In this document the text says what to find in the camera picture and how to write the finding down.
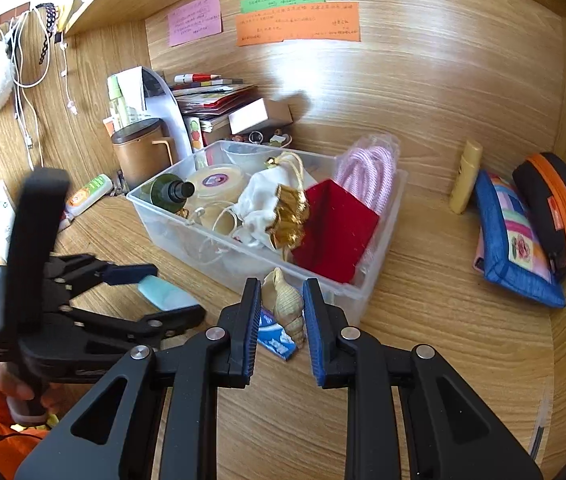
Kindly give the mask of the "person's left hand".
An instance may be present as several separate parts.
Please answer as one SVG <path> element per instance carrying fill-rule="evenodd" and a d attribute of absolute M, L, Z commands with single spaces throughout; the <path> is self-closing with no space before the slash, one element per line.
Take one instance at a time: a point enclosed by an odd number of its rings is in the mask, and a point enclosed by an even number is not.
<path fill-rule="evenodd" d="M 6 363 L 0 363 L 0 392 L 24 401 L 34 400 L 37 396 L 29 385 L 9 372 Z"/>

